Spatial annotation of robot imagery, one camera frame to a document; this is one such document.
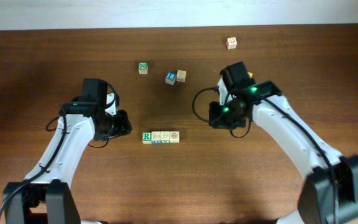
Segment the wooden block red drawing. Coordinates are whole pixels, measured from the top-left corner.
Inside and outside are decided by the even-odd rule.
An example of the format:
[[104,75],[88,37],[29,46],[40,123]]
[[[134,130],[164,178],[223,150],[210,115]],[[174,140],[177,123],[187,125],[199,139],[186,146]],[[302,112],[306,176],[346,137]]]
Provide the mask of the wooden block red drawing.
[[171,143],[180,142],[180,132],[179,131],[170,131],[170,142]]

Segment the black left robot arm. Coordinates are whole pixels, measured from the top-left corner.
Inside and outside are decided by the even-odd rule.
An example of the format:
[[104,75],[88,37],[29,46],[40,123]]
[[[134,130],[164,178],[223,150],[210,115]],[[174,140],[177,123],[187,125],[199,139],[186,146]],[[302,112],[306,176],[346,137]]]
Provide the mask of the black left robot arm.
[[71,183],[90,142],[108,143],[131,133],[127,112],[115,100],[76,100],[61,105],[57,127],[37,165],[3,192],[0,221],[6,223],[84,223]]

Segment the wooden block blue side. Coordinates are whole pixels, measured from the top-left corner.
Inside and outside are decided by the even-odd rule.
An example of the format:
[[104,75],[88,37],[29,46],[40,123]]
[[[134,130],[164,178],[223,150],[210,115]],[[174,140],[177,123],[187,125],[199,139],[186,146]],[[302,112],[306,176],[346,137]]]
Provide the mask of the wooden block blue side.
[[160,144],[162,142],[161,132],[160,131],[152,131],[151,141],[152,141],[152,144]]

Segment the plain wooden block front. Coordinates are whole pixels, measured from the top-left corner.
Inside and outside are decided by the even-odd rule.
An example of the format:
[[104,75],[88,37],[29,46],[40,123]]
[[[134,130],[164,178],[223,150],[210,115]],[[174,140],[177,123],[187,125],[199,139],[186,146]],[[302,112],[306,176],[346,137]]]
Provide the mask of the plain wooden block front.
[[161,131],[161,142],[170,143],[170,131]]

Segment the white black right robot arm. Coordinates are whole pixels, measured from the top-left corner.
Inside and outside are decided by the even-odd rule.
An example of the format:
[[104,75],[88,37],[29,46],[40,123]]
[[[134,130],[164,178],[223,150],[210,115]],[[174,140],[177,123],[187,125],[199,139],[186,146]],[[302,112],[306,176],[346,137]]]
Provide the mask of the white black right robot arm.
[[323,141],[271,81],[235,89],[218,81],[210,104],[214,128],[234,129],[249,118],[267,132],[304,180],[297,209],[277,223],[345,223],[358,218],[358,156]]

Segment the green R wooden block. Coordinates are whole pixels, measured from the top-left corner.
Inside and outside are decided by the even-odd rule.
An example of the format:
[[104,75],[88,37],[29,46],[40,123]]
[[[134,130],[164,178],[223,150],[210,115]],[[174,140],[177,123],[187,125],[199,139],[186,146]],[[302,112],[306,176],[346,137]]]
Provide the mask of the green R wooden block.
[[151,132],[143,132],[142,133],[142,143],[143,144],[151,144],[152,143],[152,133]]

